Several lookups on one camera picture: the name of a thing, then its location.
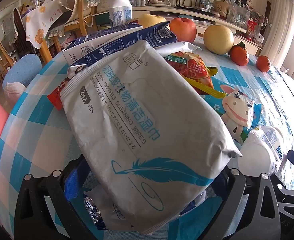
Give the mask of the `cow cartoon wipes pack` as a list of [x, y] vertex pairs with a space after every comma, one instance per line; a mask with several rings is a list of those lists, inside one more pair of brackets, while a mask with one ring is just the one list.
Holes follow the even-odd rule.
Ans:
[[202, 98], [220, 115], [232, 138], [242, 145], [251, 130], [265, 124], [262, 104], [236, 69], [218, 67], [218, 73], [211, 80], [214, 89], [226, 96], [219, 99], [204, 95]]

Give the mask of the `white cleaning wipes pack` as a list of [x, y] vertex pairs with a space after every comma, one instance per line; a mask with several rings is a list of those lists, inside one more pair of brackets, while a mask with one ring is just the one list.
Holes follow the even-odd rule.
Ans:
[[240, 156], [221, 117], [145, 41], [76, 74], [61, 101], [91, 170], [142, 234], [178, 215]]

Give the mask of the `red yellow snack wrapper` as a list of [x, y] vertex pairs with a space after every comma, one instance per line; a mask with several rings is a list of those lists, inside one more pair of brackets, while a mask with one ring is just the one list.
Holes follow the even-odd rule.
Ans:
[[178, 51], [167, 55], [166, 62], [171, 65], [200, 95], [211, 95], [223, 99], [227, 93], [214, 89], [212, 76], [218, 72], [217, 67], [207, 67], [203, 59], [195, 53]]

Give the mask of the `white milk carton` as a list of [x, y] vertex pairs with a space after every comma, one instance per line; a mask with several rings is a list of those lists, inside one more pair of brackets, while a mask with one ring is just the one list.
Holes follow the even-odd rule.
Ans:
[[143, 27], [137, 23], [127, 23], [117, 27], [95, 31], [86, 36], [76, 38], [71, 41], [62, 51], [65, 60], [69, 65], [78, 61], [81, 57], [90, 51], [98, 48], [102, 44], [109, 42], [115, 37], [124, 36], [142, 29]]

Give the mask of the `dark blue milk carton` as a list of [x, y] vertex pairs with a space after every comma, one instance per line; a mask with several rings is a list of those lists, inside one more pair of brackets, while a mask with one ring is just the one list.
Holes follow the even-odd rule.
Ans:
[[73, 78], [82, 69], [91, 66], [103, 57], [121, 51], [140, 40], [145, 40], [153, 48], [177, 42], [176, 35], [170, 31], [168, 24], [168, 21], [161, 22], [154, 26], [113, 38], [69, 65], [67, 77], [69, 79]]

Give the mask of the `white magic day pouch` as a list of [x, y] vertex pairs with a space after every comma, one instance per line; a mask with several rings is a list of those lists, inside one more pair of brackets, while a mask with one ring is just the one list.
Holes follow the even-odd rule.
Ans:
[[240, 149], [238, 168], [246, 176], [259, 177], [282, 171], [287, 161], [286, 146], [282, 132], [272, 126], [252, 129]]

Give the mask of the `red milk tea bag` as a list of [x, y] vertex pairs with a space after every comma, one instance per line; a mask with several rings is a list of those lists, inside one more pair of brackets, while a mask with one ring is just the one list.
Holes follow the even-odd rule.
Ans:
[[51, 104], [58, 110], [62, 110], [62, 101], [60, 98], [61, 91], [66, 86], [65, 83], [60, 84], [56, 89], [47, 96], [48, 100], [51, 102]]

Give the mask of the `checkered blue tablecloth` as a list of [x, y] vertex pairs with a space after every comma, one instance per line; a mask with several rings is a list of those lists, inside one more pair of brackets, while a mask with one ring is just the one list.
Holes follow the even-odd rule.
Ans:
[[[262, 106], [263, 124], [275, 126], [294, 150], [294, 79], [271, 68], [256, 68], [250, 57], [246, 67], [202, 49], [208, 66], [216, 66], [216, 79], [238, 88]], [[0, 136], [0, 224], [14, 233], [14, 214], [22, 180], [26, 174], [45, 177], [64, 168], [81, 151], [63, 111], [56, 110], [47, 96], [66, 77], [68, 64], [62, 54], [42, 68], [13, 107]]]

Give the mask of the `white cushioned seat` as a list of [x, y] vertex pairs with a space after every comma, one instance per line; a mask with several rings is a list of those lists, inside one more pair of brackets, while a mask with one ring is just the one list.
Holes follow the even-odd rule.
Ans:
[[25, 90], [26, 87], [20, 82], [7, 83], [3, 87], [5, 99], [12, 107], [17, 103]]

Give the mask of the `small tangerine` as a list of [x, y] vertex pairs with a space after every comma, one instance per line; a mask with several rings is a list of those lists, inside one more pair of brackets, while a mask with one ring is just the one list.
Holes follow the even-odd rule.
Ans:
[[261, 72], [263, 73], [266, 73], [269, 71], [270, 69], [270, 66], [271, 66], [271, 63], [270, 63], [270, 60], [267, 56], [265, 55], [260, 55], [258, 58], [257, 58], [257, 61], [256, 61], [256, 67], [258, 70], [260, 70]]

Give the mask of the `blue cushioned stool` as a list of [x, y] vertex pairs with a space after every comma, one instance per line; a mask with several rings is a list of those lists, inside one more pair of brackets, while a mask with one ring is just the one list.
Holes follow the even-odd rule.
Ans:
[[2, 87], [8, 83], [19, 82], [27, 87], [36, 75], [41, 71], [42, 64], [35, 54], [27, 54], [20, 58], [14, 66], [7, 72], [2, 83]]

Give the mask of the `tangerine with leaf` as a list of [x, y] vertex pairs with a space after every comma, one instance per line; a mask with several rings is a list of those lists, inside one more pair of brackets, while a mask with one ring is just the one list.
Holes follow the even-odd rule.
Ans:
[[229, 59], [239, 66], [246, 66], [249, 63], [249, 53], [244, 42], [239, 42], [232, 46], [228, 55]]

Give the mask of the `yellow pear right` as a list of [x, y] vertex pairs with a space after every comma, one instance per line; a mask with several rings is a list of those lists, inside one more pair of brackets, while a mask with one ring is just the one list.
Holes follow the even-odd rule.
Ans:
[[203, 34], [204, 44], [212, 53], [223, 55], [230, 51], [234, 45], [232, 31], [223, 25], [211, 25]]

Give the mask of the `yellow pear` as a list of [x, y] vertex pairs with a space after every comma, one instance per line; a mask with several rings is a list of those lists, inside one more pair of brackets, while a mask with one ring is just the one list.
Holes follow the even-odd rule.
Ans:
[[138, 17], [138, 24], [141, 25], [143, 29], [166, 21], [164, 17], [151, 14], [141, 14]]
[[223, 55], [230, 51], [234, 45], [232, 31], [223, 25], [211, 25], [203, 34], [204, 44], [212, 53]]

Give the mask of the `yellow pear left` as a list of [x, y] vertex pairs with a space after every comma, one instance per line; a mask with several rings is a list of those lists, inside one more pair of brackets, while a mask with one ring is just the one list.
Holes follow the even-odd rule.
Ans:
[[141, 25], [143, 29], [166, 21], [164, 17], [151, 14], [141, 14], [138, 17], [138, 24]]

